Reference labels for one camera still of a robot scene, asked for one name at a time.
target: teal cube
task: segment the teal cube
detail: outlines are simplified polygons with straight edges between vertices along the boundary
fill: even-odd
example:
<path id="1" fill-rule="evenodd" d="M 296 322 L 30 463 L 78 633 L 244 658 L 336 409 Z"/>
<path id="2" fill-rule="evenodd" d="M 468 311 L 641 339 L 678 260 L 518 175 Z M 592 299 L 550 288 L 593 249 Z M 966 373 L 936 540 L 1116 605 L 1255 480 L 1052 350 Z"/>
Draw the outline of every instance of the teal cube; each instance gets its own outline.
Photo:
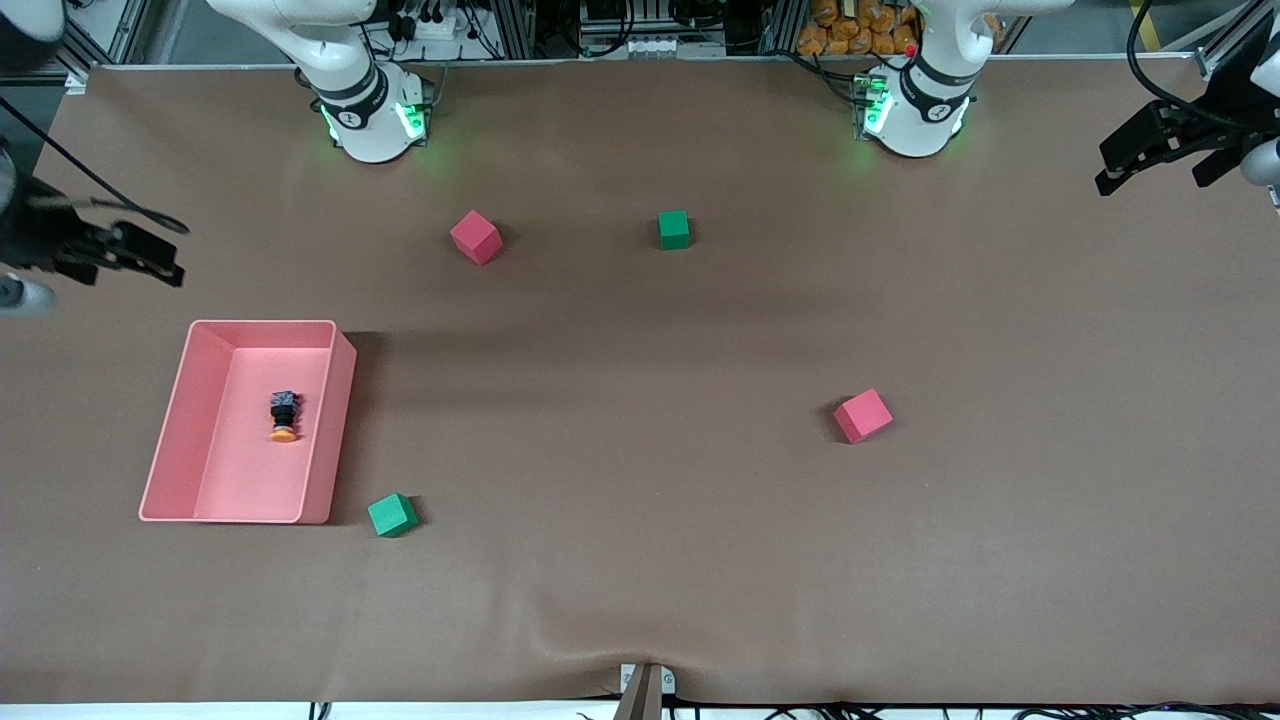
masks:
<path id="1" fill-rule="evenodd" d="M 374 521 L 374 530 L 384 538 L 402 536 L 417 527 L 413 505 L 398 492 L 370 505 L 369 519 Z"/>
<path id="2" fill-rule="evenodd" d="M 663 250 L 689 247 L 689 215 L 684 210 L 658 213 L 658 246 Z"/>

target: pink plastic container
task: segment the pink plastic container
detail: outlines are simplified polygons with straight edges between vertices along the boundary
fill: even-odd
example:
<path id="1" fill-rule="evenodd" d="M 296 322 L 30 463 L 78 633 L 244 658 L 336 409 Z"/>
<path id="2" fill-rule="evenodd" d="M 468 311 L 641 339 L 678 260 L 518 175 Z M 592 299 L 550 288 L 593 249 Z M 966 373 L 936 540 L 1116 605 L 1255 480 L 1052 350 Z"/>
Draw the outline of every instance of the pink plastic container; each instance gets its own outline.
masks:
<path id="1" fill-rule="evenodd" d="M 196 320 L 138 518 L 324 523 L 356 348 L 329 320 Z M 298 439 L 268 439 L 271 393 L 301 396 Z"/>

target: inner wall of pink bin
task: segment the inner wall of pink bin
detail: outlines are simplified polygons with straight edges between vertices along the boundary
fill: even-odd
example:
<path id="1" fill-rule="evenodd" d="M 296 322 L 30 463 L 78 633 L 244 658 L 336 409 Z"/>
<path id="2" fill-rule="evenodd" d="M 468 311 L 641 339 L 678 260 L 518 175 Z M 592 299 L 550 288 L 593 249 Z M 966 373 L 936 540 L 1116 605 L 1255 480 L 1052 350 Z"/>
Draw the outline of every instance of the inner wall of pink bin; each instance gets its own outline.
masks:
<path id="1" fill-rule="evenodd" d="M 302 507 L 334 332 L 329 323 L 197 323 L 143 515 L 292 521 Z M 302 396 L 298 439 L 268 439 L 271 393 Z"/>

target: table surface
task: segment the table surface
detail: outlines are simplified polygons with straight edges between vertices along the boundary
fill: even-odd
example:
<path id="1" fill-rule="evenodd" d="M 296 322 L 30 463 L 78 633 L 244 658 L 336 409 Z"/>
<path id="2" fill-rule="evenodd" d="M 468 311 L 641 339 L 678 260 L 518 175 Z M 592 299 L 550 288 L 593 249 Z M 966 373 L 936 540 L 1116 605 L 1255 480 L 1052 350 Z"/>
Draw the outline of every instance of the table surface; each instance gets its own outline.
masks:
<path id="1" fill-rule="evenodd" d="M 1097 197 L 1147 101 L 1121 61 L 992 63 L 920 161 L 785 63 L 445 92 L 379 167 L 287 72 L 64 101 L 54 135 L 195 232 L 180 291 L 55 282 L 0 324 L 0 697 L 576 697 L 648 659 L 701 701 L 1280 701 L 1277 219 L 1189 164 Z M 138 521 L 197 318 L 356 345 L 328 525 Z M 896 421 L 849 446 L 868 387 Z M 376 538 L 389 492 L 426 525 Z"/>

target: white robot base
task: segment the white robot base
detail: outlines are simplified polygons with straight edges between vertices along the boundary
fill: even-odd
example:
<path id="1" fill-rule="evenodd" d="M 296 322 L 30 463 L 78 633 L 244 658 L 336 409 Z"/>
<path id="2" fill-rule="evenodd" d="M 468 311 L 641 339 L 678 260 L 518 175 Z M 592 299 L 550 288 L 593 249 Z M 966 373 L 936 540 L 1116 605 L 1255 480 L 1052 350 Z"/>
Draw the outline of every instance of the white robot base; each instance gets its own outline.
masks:
<path id="1" fill-rule="evenodd" d="M 387 163 L 415 145 L 426 145 L 431 124 L 434 87 L 394 63 L 378 63 L 378 69 L 387 76 L 387 97 L 365 127 L 347 127 L 342 110 L 335 118 L 321 105 L 334 145 L 361 163 Z"/>
<path id="2" fill-rule="evenodd" d="M 854 85 L 854 97 L 867 100 L 867 105 L 854 108 L 858 137 L 876 140 L 905 158 L 927 158 L 942 150 L 960 132 L 969 109 L 968 97 L 955 108 L 937 104 L 918 109 L 905 97 L 902 73 L 884 65 L 858 76 Z"/>

